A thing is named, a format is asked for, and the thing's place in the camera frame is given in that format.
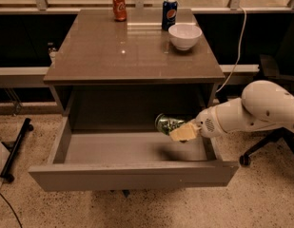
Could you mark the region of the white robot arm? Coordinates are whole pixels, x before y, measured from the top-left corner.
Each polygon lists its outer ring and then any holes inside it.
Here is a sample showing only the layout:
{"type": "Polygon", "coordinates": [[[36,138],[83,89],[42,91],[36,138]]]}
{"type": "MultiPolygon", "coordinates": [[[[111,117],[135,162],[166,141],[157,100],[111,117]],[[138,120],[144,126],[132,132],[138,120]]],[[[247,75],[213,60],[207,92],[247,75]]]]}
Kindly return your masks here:
{"type": "Polygon", "coordinates": [[[294,133],[294,96],[275,83],[261,80],[247,85],[241,97],[202,110],[169,136],[177,142],[282,127],[294,133]]]}

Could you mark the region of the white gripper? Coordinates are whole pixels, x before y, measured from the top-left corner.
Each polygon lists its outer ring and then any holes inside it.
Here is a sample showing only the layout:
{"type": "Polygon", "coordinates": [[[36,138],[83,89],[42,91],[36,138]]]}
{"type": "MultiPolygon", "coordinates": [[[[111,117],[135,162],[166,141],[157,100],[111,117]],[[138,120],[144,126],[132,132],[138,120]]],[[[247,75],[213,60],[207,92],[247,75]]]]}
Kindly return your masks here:
{"type": "Polygon", "coordinates": [[[195,121],[197,125],[193,121],[184,123],[172,130],[169,137],[175,142],[182,142],[196,139],[199,131],[205,138],[214,138],[225,133],[219,124],[215,106],[202,110],[195,121]]]}

